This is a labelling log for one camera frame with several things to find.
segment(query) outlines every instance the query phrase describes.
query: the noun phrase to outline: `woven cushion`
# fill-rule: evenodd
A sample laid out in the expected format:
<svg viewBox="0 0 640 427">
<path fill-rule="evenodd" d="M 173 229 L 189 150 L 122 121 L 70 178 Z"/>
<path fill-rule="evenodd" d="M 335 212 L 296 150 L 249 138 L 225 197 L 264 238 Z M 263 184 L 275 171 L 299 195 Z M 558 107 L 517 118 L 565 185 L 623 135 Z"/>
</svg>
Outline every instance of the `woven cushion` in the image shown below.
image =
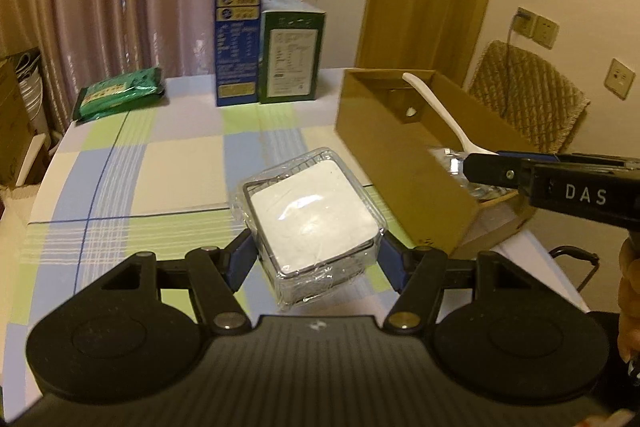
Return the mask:
<svg viewBox="0 0 640 427">
<path fill-rule="evenodd" d="M 491 42 L 469 88 L 473 97 L 498 114 L 507 102 L 506 51 L 504 42 Z M 509 55 L 511 88 L 504 119 L 540 152 L 566 149 L 590 100 L 536 54 L 511 46 Z"/>
</svg>

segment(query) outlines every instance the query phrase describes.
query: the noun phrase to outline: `brown box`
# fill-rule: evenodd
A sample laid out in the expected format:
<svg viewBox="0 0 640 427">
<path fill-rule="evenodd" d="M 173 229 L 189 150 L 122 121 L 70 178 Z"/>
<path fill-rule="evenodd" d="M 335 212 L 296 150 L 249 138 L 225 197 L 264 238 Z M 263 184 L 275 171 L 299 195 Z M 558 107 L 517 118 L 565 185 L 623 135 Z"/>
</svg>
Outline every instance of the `brown box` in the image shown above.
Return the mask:
<svg viewBox="0 0 640 427">
<path fill-rule="evenodd" d="M 0 60 L 0 185 L 15 185 L 32 137 L 14 66 Z"/>
<path fill-rule="evenodd" d="M 438 163 L 430 148 L 461 151 L 462 146 L 444 120 L 402 80 L 405 71 L 345 71 L 338 135 L 414 243 L 454 257 L 472 257 L 510 237 L 533 210 L 516 192 L 479 203 Z M 409 72 L 431 88 L 477 145 L 494 151 L 535 150 L 442 74 Z"/>
</svg>

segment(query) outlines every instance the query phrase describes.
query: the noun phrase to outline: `round black disc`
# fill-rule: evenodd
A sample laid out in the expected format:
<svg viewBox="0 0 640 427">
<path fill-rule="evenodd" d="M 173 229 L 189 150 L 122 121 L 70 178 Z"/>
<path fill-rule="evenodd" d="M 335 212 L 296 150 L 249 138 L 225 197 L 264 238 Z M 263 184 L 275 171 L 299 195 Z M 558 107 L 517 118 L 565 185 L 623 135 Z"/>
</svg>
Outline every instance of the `round black disc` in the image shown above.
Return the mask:
<svg viewBox="0 0 640 427">
<path fill-rule="evenodd" d="M 100 292 L 47 315 L 26 350 L 41 391 L 109 403 L 152 394 L 185 374 L 198 356 L 200 330 L 160 301 Z"/>
<path fill-rule="evenodd" d="M 593 319 L 542 291 L 502 290 L 452 312 L 436 327 L 433 346 L 455 380 L 520 404 L 575 397 L 593 384 L 609 355 Z"/>
</svg>

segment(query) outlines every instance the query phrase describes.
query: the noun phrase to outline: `spoon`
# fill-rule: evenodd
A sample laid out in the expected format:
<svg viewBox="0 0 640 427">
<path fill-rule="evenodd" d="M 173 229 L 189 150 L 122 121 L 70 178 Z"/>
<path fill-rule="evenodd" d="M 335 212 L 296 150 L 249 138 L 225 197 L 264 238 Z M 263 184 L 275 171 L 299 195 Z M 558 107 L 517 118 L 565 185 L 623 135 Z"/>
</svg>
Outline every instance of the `spoon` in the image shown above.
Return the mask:
<svg viewBox="0 0 640 427">
<path fill-rule="evenodd" d="M 417 76 L 411 73 L 405 73 L 402 75 L 402 78 L 411 84 L 417 92 L 419 92 L 422 97 L 434 108 L 434 110 L 442 117 L 442 119 L 447 123 L 450 129 L 456 134 L 460 143 L 462 143 L 462 149 L 464 152 L 471 153 L 479 153 L 479 154 L 495 154 L 487 149 L 483 149 L 479 147 L 471 140 L 469 140 L 468 136 L 462 130 L 462 127 L 459 126 L 458 122 L 450 115 L 449 111 L 442 105 L 442 102 L 438 100 L 438 97 L 435 96 L 433 91 L 427 87 L 427 85 L 420 80 Z"/>
</svg>

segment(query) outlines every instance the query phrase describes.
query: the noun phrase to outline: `checkered tablecloth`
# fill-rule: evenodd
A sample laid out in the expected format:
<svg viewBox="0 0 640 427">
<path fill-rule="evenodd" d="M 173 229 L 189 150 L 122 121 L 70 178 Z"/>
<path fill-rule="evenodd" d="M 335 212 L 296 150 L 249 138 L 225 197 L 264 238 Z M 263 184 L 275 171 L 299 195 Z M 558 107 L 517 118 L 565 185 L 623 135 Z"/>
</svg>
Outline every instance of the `checkered tablecloth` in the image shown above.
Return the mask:
<svg viewBox="0 0 640 427">
<path fill-rule="evenodd" d="M 38 193 L 20 259 L 7 328 L 3 392 L 7 419 L 40 396 L 24 358 L 30 328 L 126 256 L 176 259 L 226 246 L 244 228 L 228 209 L 238 182 L 328 146 L 369 185 L 334 132 L 342 70 L 321 71 L 314 102 L 216 107 L 213 77 L 172 78 L 158 106 L 72 126 Z M 392 230 L 406 236 L 372 187 Z M 182 291 L 164 301 L 191 313 Z M 253 321 L 277 307 L 259 263 L 236 294 Z M 384 317 L 397 298 L 378 266 L 303 314 Z"/>
</svg>

